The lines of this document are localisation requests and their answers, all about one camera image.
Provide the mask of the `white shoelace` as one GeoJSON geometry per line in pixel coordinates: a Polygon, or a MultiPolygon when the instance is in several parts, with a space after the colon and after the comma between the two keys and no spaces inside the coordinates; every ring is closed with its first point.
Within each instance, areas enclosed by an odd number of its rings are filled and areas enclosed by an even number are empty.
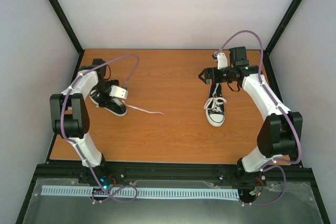
{"type": "Polygon", "coordinates": [[[204,110],[207,115],[225,115],[226,99],[222,95],[222,86],[217,83],[211,85],[208,100],[205,102],[204,110]]]}

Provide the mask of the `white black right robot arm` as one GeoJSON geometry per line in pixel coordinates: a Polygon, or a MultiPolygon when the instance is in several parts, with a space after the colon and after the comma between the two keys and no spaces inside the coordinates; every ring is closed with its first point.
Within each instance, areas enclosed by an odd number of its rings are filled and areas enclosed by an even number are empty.
{"type": "Polygon", "coordinates": [[[237,83],[238,90],[244,90],[254,101],[264,122],[257,136],[257,146],[238,165],[246,173],[263,171],[269,164],[275,164],[283,156],[289,155],[289,164],[301,161],[302,148],[300,136],[303,118],[299,112],[292,112],[275,95],[268,85],[261,68],[250,65],[245,47],[229,49],[229,55],[223,52],[213,54],[217,67],[205,68],[199,79],[211,84],[209,98],[204,105],[206,116],[213,126],[222,125],[225,118],[221,95],[221,83],[237,83]]]}

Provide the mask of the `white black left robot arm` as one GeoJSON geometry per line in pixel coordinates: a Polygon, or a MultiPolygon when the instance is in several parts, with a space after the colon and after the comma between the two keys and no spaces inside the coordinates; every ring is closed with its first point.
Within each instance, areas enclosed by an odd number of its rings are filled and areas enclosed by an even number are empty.
{"type": "Polygon", "coordinates": [[[103,59],[94,59],[91,65],[79,68],[66,90],[51,95],[49,99],[54,133],[74,147],[83,166],[93,167],[90,176],[100,184],[108,180],[109,170],[101,165],[103,155],[89,134],[90,119],[85,99],[90,97],[96,105],[105,109],[114,109],[120,104],[111,96],[112,88],[117,87],[119,81],[106,80],[106,69],[103,59]]]}

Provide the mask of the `black canvas sneaker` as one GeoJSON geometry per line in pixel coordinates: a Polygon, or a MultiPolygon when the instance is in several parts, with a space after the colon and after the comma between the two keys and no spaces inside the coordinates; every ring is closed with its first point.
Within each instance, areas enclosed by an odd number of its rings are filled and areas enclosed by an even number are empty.
{"type": "Polygon", "coordinates": [[[225,104],[227,100],[223,97],[220,83],[211,85],[209,97],[204,104],[206,118],[210,125],[220,127],[225,121],[225,104]]]}
{"type": "Polygon", "coordinates": [[[89,95],[91,101],[97,107],[106,109],[107,111],[119,117],[126,115],[127,108],[118,98],[113,98],[107,94],[99,93],[97,90],[91,90],[89,95]]]}

